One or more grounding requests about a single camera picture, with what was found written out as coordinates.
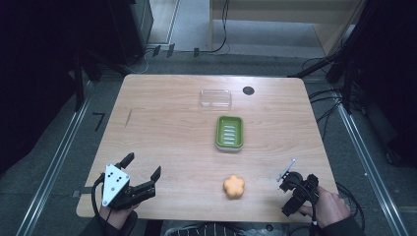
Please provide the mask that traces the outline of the black cabinet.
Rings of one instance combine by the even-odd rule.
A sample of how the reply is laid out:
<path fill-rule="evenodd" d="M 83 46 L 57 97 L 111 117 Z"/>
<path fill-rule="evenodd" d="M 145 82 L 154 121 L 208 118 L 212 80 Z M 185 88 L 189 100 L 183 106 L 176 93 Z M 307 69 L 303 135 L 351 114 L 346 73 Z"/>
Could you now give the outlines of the black cabinet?
<path fill-rule="evenodd" d="M 129 64 L 135 57 L 145 55 L 153 15 L 149 0 L 108 0 L 115 24 L 116 62 Z"/>

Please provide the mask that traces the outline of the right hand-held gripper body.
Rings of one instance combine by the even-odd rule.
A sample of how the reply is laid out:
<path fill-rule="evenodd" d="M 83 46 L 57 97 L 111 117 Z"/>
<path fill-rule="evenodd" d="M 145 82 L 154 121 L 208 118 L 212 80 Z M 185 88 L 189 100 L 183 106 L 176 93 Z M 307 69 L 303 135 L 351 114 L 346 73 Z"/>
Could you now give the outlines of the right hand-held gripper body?
<path fill-rule="evenodd" d="M 279 174 L 277 178 L 279 189 L 284 193 L 291 191 L 291 197 L 303 199 L 305 202 L 310 202 L 314 206 L 319 199 L 317 192 L 319 180 L 314 174 L 310 174 L 304 179 L 300 173 L 291 171 L 290 168 L 295 162 L 296 160 L 292 159 L 289 165 Z"/>

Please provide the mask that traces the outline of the person's right hand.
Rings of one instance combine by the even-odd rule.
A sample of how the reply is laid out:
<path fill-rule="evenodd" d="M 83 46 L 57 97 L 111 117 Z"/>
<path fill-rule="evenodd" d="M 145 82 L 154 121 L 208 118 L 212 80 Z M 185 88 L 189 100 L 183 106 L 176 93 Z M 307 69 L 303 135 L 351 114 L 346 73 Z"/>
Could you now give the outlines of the person's right hand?
<path fill-rule="evenodd" d="M 299 212 L 313 216 L 313 209 L 316 210 L 316 221 L 324 229 L 350 216 L 350 208 L 338 195 L 327 191 L 322 187 L 317 188 L 319 199 L 314 206 L 301 206 Z"/>

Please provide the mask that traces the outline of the black tripod stand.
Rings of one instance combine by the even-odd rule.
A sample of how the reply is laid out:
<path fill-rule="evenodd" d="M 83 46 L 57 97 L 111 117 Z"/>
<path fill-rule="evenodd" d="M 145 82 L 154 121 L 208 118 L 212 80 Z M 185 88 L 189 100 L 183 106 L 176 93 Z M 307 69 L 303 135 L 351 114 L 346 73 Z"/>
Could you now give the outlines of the black tripod stand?
<path fill-rule="evenodd" d="M 303 79 L 312 73 L 319 71 L 323 67 L 330 65 L 330 69 L 326 73 L 326 80 L 329 83 L 334 84 L 340 79 L 343 79 L 341 104 L 345 111 L 348 114 L 351 114 L 350 98 L 355 75 L 353 50 L 357 46 L 358 37 L 359 33 L 354 29 L 334 53 L 320 59 L 317 63 L 307 69 L 302 69 L 298 73 L 289 75 L 289 78 Z"/>

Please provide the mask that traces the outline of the black metal stand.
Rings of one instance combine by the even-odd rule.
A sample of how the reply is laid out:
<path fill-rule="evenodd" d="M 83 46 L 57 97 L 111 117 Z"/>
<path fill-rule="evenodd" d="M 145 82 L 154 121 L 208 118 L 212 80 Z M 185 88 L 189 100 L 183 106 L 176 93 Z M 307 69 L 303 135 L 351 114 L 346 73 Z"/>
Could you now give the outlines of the black metal stand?
<path fill-rule="evenodd" d="M 99 69 L 88 51 L 76 48 L 73 53 L 74 81 L 76 106 L 75 110 L 80 111 L 85 101 L 83 73 L 86 73 L 90 81 L 98 81 L 101 77 Z"/>

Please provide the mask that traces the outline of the green soap dish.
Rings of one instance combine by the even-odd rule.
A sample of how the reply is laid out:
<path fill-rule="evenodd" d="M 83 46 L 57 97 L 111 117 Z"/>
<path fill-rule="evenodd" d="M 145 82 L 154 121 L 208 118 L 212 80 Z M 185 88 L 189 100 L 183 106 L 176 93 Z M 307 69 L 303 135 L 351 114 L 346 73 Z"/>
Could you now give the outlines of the green soap dish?
<path fill-rule="evenodd" d="M 240 117 L 220 116 L 216 123 L 214 143 L 220 150 L 239 151 L 244 144 L 243 120 Z"/>

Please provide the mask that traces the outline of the clear plastic container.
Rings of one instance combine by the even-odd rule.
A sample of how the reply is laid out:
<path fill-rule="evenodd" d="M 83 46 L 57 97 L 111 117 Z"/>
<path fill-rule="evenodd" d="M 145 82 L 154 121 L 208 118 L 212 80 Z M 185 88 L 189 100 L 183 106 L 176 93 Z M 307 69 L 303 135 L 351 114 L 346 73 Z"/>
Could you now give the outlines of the clear plastic container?
<path fill-rule="evenodd" d="M 203 89 L 199 105 L 202 109 L 227 111 L 231 109 L 231 91 L 228 89 Z"/>

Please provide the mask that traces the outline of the orange flower-shaped soap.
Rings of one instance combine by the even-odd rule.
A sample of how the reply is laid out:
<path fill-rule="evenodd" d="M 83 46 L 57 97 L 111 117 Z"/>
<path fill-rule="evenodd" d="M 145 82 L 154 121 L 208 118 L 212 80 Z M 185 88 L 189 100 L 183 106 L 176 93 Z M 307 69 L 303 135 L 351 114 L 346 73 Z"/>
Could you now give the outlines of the orange flower-shaped soap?
<path fill-rule="evenodd" d="M 245 191 L 245 181 L 236 175 L 230 175 L 223 182 L 223 190 L 229 199 L 239 199 Z"/>

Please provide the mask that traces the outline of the metal floor rail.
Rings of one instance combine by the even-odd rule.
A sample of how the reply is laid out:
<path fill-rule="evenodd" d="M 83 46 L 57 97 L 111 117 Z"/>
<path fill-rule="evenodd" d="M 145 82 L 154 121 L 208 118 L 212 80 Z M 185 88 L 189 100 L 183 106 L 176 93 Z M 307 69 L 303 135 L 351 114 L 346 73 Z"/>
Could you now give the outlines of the metal floor rail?
<path fill-rule="evenodd" d="M 16 233 L 16 236 L 31 236 L 38 219 L 43 212 L 44 206 L 50 196 L 52 188 L 66 160 L 72 142 L 78 133 L 90 104 L 91 94 L 96 86 L 95 82 L 87 82 L 84 89 L 85 100 L 78 111 L 75 111 L 63 138 L 56 149 L 53 158 L 40 182 L 40 185 L 30 201 L 29 208 Z"/>
<path fill-rule="evenodd" d="M 393 236 L 410 236 L 398 208 L 373 161 L 372 155 L 368 151 L 368 148 L 360 135 L 353 116 L 348 114 L 342 105 L 339 105 L 337 110 L 351 142 L 356 149 L 360 162 L 367 174 L 367 178 Z"/>

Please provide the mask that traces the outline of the dark curtain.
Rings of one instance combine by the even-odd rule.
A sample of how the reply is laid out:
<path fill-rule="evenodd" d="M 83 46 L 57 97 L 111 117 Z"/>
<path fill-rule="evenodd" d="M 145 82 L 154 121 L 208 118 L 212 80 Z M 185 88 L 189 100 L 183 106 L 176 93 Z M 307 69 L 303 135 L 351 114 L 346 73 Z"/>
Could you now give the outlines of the dark curtain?
<path fill-rule="evenodd" d="M 75 94 L 72 0 L 0 0 L 0 175 L 31 152 Z"/>
<path fill-rule="evenodd" d="M 352 37 L 355 82 L 387 159 L 417 168 L 417 0 L 367 0 Z"/>

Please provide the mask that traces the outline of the person's left hand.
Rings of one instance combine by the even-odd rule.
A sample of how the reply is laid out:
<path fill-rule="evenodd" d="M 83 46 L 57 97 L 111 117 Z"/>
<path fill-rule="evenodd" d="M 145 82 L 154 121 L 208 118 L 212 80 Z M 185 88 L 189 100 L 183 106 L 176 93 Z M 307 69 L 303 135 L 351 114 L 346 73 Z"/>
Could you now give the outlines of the person's left hand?
<path fill-rule="evenodd" d="M 108 206 L 102 206 L 99 216 L 104 220 L 106 228 L 121 230 L 124 226 L 131 227 L 135 224 L 135 209 L 137 207 L 138 205 L 134 205 L 127 209 L 115 210 Z"/>

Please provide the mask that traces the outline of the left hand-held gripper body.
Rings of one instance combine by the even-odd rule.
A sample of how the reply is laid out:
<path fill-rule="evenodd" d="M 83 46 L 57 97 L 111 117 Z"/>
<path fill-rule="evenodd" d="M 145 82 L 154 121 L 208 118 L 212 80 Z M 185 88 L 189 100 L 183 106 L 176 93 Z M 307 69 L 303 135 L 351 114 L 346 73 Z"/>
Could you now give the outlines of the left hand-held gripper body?
<path fill-rule="evenodd" d="M 156 172 L 138 186 L 130 185 L 130 176 L 108 163 L 104 172 L 101 204 L 115 210 L 128 209 L 155 196 Z"/>

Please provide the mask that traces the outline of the dark tape strip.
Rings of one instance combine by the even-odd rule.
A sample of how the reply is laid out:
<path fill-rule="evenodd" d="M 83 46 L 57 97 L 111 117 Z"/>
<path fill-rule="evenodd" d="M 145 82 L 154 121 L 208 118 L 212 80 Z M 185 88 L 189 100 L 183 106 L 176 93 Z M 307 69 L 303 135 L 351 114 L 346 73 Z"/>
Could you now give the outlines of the dark tape strip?
<path fill-rule="evenodd" d="M 89 194 L 90 195 L 91 194 L 91 191 L 92 191 L 92 187 L 83 187 L 80 190 L 74 190 L 72 192 L 71 197 L 72 198 L 80 198 L 84 194 Z"/>

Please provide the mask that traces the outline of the light wooden furniture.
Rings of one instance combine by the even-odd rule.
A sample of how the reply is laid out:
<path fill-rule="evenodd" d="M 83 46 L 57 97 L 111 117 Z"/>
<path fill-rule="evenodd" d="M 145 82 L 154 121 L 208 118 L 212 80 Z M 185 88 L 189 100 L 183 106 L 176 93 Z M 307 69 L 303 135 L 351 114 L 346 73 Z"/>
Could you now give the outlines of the light wooden furniture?
<path fill-rule="evenodd" d="M 367 0 L 229 0 L 229 20 L 312 24 L 326 56 L 341 45 Z"/>

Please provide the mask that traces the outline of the person's striped clothing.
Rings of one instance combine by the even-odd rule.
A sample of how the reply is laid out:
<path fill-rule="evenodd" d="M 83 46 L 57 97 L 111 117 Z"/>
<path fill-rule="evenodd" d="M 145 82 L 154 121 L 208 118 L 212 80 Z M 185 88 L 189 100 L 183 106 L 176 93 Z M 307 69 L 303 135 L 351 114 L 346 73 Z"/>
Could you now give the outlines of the person's striped clothing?
<path fill-rule="evenodd" d="M 246 232 L 230 224 L 210 222 L 170 228 L 163 236 L 246 236 Z"/>

